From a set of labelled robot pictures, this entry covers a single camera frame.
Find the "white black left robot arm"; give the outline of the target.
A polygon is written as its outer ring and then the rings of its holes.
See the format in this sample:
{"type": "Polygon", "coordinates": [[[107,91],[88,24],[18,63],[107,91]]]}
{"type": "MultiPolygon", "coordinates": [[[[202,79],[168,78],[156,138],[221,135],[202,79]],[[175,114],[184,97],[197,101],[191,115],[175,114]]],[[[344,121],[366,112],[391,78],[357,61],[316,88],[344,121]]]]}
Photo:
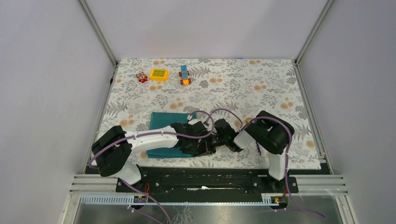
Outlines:
{"type": "Polygon", "coordinates": [[[114,126],[92,145],[92,158],[88,166],[98,169],[102,177],[123,180],[132,191],[138,192],[144,188],[145,180],[140,167],[128,161],[131,154],[178,147],[192,150],[196,155],[199,143],[211,134],[212,131],[196,119],[140,132],[126,132],[121,126],[114,126]]]}

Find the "teal cloth napkin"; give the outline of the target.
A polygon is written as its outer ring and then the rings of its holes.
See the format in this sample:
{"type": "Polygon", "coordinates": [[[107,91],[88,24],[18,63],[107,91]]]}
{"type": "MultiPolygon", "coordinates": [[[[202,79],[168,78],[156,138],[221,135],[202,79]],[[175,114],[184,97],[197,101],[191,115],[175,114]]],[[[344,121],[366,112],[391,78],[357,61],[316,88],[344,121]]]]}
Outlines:
{"type": "MultiPolygon", "coordinates": [[[[173,123],[187,123],[188,113],[152,112],[149,130],[159,129],[173,123]]],[[[180,148],[157,148],[146,151],[148,158],[189,158],[191,154],[183,153],[180,148]]]]}

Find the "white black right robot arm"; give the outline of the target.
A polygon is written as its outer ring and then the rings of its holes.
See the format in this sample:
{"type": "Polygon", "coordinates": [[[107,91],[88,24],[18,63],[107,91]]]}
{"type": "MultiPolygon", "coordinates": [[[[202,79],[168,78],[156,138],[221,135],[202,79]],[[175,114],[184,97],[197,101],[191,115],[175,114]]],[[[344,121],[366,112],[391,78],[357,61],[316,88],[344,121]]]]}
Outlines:
{"type": "Polygon", "coordinates": [[[295,133],[291,124],[267,111],[260,111],[238,132],[224,119],[217,120],[214,128],[216,132],[206,138],[204,149],[226,146],[232,152],[240,152],[255,142],[270,153],[269,189],[280,192],[286,187],[286,151],[295,133]]]}

